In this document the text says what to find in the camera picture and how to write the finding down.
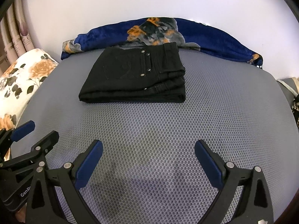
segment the white wall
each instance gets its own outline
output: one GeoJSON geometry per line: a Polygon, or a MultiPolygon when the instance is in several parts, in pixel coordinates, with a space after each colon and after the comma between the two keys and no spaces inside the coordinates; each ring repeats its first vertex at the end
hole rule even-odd
{"type": "Polygon", "coordinates": [[[275,78],[299,77],[299,24],[284,0],[23,0],[31,38],[60,61],[62,42],[120,21],[179,17],[228,32],[275,78]]]}

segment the blue gripper pad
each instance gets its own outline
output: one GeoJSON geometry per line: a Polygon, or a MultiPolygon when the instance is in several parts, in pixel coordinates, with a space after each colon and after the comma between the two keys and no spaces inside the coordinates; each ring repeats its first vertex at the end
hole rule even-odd
{"type": "Polygon", "coordinates": [[[10,136],[11,141],[19,141],[26,135],[28,135],[30,132],[34,131],[35,129],[35,123],[30,120],[26,122],[25,124],[22,124],[21,126],[15,128],[10,136]]]}
{"type": "Polygon", "coordinates": [[[218,188],[219,190],[221,190],[224,186],[224,183],[222,181],[222,173],[212,158],[213,152],[205,144],[205,142],[202,143],[201,141],[202,140],[199,140],[195,143],[195,155],[205,174],[207,175],[211,185],[214,188],[218,188]]]}
{"type": "Polygon", "coordinates": [[[101,141],[94,140],[89,147],[92,147],[92,149],[90,150],[88,148],[86,150],[89,151],[89,154],[85,157],[76,172],[76,181],[74,185],[77,190],[84,188],[87,185],[95,167],[103,155],[103,143],[101,141]]]}

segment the curtain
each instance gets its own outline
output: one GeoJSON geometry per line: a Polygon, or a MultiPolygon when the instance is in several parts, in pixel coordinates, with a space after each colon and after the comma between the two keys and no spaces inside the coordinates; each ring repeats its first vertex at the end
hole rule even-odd
{"type": "Polygon", "coordinates": [[[25,21],[22,0],[15,0],[0,22],[0,76],[22,54],[34,49],[25,21]]]}

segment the floral fabric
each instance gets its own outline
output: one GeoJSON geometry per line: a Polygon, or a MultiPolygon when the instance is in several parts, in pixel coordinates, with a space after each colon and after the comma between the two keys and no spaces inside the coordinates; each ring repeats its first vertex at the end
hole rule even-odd
{"type": "Polygon", "coordinates": [[[30,98],[58,63],[41,49],[20,56],[0,77],[0,129],[16,127],[30,98]]]}
{"type": "Polygon", "coordinates": [[[62,44],[61,59],[71,54],[109,46],[154,46],[176,42],[226,60],[246,62],[262,68],[263,58],[228,33],[205,24],[182,18],[142,18],[108,24],[79,34],[62,44]]]}

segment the textured mat surface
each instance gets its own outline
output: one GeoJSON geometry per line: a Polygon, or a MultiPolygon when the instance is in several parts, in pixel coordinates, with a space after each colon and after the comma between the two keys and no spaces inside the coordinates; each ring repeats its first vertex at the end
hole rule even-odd
{"type": "Polygon", "coordinates": [[[225,161],[261,166],[277,219],[299,187],[299,137],[270,74],[182,49],[185,103],[80,102],[79,91],[101,51],[73,55],[49,75],[20,120],[34,120],[36,129],[13,144],[13,156],[29,152],[56,130],[60,140],[47,161],[51,168],[61,167],[99,139],[104,153],[81,193],[102,224],[196,224],[217,194],[194,154],[195,142],[204,139],[225,161]]]}

